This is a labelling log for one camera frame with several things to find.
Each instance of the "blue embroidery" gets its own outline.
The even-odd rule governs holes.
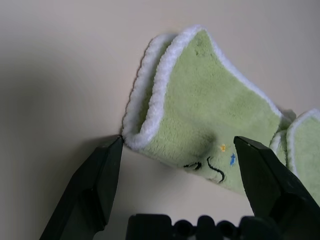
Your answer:
[[[230,166],[232,166],[233,164],[235,164],[236,162],[236,155],[234,153],[232,153],[231,155],[231,161],[230,161]]]

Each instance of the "yellow embroidery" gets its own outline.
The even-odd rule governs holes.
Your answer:
[[[222,152],[225,152],[225,151],[226,151],[226,145],[225,145],[225,144],[222,144],[222,145],[220,146],[220,149],[221,149]]]

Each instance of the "light green fabric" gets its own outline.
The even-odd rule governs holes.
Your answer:
[[[288,164],[320,205],[320,112],[302,114],[288,129]]]
[[[140,123],[147,107],[144,104],[140,110]],[[195,35],[177,59],[163,108],[156,135],[137,151],[241,194],[244,188],[234,137],[269,146],[282,122],[266,100],[223,66],[205,30]]]
[[[270,148],[280,162],[287,166],[287,130],[280,131],[274,135]]]

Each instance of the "black embroidered line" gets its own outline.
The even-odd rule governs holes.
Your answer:
[[[225,180],[225,173],[224,173],[223,171],[221,171],[220,169],[215,168],[214,166],[212,166],[212,165],[209,163],[209,159],[210,159],[210,157],[208,157],[208,158],[206,159],[206,161],[207,161],[207,163],[208,163],[208,166],[209,166],[209,168],[211,168],[212,170],[215,170],[216,172],[218,172],[218,173],[221,174],[222,179],[219,181],[219,183],[221,183],[223,180]]]
[[[184,168],[191,168],[191,167],[193,167],[195,165],[196,165],[196,167],[194,169],[195,171],[202,167],[202,163],[201,162],[195,162],[193,164],[187,164],[187,165],[184,165],[183,167]]]

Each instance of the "terry cloth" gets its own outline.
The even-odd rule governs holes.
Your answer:
[[[196,25],[150,42],[122,134],[137,152],[244,194],[234,137],[269,146],[290,123]]]

